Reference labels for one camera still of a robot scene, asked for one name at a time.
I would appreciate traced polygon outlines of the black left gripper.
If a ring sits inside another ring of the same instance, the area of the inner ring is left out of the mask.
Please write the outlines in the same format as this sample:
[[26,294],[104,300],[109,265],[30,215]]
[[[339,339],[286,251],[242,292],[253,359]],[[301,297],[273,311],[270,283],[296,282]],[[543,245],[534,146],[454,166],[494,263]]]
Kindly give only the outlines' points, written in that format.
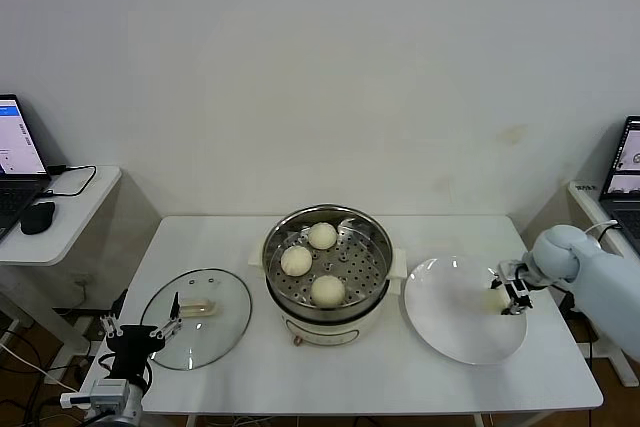
[[181,328],[179,294],[175,293],[169,320],[162,326],[124,325],[119,317],[122,312],[128,290],[111,304],[107,314],[100,317],[107,337],[107,347],[114,354],[108,378],[127,380],[137,387],[148,387],[145,372],[149,357],[165,347],[165,340],[172,337]]

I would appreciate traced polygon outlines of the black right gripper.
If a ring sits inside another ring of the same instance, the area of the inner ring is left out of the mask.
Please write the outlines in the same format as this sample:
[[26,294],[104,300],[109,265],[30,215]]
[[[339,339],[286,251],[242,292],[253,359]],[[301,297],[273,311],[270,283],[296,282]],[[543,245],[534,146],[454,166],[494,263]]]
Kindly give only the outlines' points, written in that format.
[[[489,288],[497,290],[503,285],[504,281],[501,275],[498,272],[494,272]],[[523,280],[516,278],[508,280],[505,284],[505,290],[509,297],[509,303],[501,310],[502,315],[521,315],[531,308],[529,290]]]

